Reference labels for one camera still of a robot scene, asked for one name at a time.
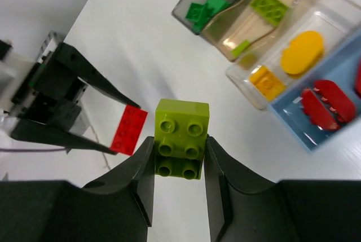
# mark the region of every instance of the plastic storage container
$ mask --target plastic storage container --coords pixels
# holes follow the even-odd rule
[[[322,58],[343,41],[360,20],[361,8],[348,0],[297,0],[275,34],[242,53],[226,75],[256,108],[265,109],[302,78],[302,75],[294,77],[285,73],[281,67],[284,50],[290,48],[291,40],[303,32],[317,32],[323,40],[319,57]]]
[[[361,66],[360,45],[361,28],[339,45],[334,53],[322,60],[312,71],[305,75],[302,80],[270,104],[270,109],[309,152],[312,152],[341,130],[349,127],[361,114],[361,97],[357,95],[355,90],[355,84],[359,77],[358,70]],[[336,110],[337,114],[333,114],[334,119],[340,126],[339,130],[324,130],[320,126],[311,123],[311,114],[304,114],[300,95],[306,88],[313,89],[315,81],[318,80],[333,81],[356,107],[355,117],[352,122],[349,123],[338,121],[338,116],[342,113],[340,109]],[[324,104],[325,107],[334,107],[334,102],[331,102],[331,98],[328,98],[327,103]],[[346,110],[347,105],[344,100],[337,100],[336,103],[341,103],[342,105],[340,106]]]
[[[180,0],[173,15],[194,33],[201,32],[229,61],[235,61],[249,45],[263,43],[269,36],[274,36],[273,32],[278,29],[283,16],[288,8],[294,5],[295,0],[228,0],[228,7],[212,15],[207,25],[204,25],[202,30],[197,30],[187,17],[188,8],[191,3],[205,1],[207,0]],[[264,1],[271,1],[275,5],[273,21],[272,17],[262,14],[265,8],[260,7]]]

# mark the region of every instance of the green lego brick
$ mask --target green lego brick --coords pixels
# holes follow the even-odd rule
[[[209,10],[206,4],[192,3],[186,14],[186,19],[195,23],[205,24],[208,13]]]
[[[233,49],[231,51],[233,56],[235,58],[238,57],[243,52],[243,50],[245,50],[246,47],[248,47],[249,45],[250,45],[250,42],[248,40],[244,40],[242,43],[240,43],[238,45],[238,47],[236,47],[235,49]]]
[[[214,16],[217,13],[223,11],[230,5],[230,3],[228,3],[226,0],[207,0],[206,4],[210,10],[211,16]]]
[[[195,33],[200,33],[203,30],[204,26],[205,24],[194,24],[193,30]]]
[[[161,99],[155,121],[156,174],[200,179],[209,105]]]
[[[250,6],[275,27],[281,23],[288,10],[288,6],[279,0],[254,0]]]

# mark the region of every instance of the white table surface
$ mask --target white table surface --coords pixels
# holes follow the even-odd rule
[[[209,134],[235,159],[260,175],[360,179],[361,122],[313,155],[270,113],[254,109],[226,78],[230,63],[171,16],[179,0],[88,0],[66,43],[75,46],[121,92],[149,111],[138,146],[154,134],[161,98],[210,104]],[[124,106],[89,89],[89,119],[110,144]],[[108,156],[111,167],[126,156]],[[155,213],[148,241],[209,241],[204,177],[156,177]]]

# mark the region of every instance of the red lego brick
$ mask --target red lego brick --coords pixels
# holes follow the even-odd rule
[[[115,133],[112,151],[133,155],[148,112],[127,105]]]
[[[318,97],[306,88],[301,93],[303,112],[311,117],[311,122],[324,130],[336,131],[340,129],[332,114],[327,110]]]
[[[361,97],[361,60],[360,60],[359,69],[357,71],[355,88],[358,96]]]
[[[329,110],[337,114],[339,122],[350,122],[356,117],[356,106],[347,95],[331,80],[317,80],[314,91],[322,96]]]

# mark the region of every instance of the small lime green piece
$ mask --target small lime green piece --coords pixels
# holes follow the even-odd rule
[[[233,49],[231,51],[233,56],[235,58],[238,57],[243,52],[243,50],[245,50],[246,47],[248,47],[249,45],[250,45],[250,42],[248,40],[244,40],[242,43],[240,43],[238,45],[238,47],[236,47],[235,49]]]
[[[230,5],[230,3],[228,3],[226,0],[207,0],[206,4],[210,10],[211,16],[214,16],[217,13],[223,11]]]
[[[155,120],[156,174],[200,179],[209,105],[161,99]]]
[[[288,6],[279,0],[254,0],[250,6],[275,27],[281,23],[288,10]]]

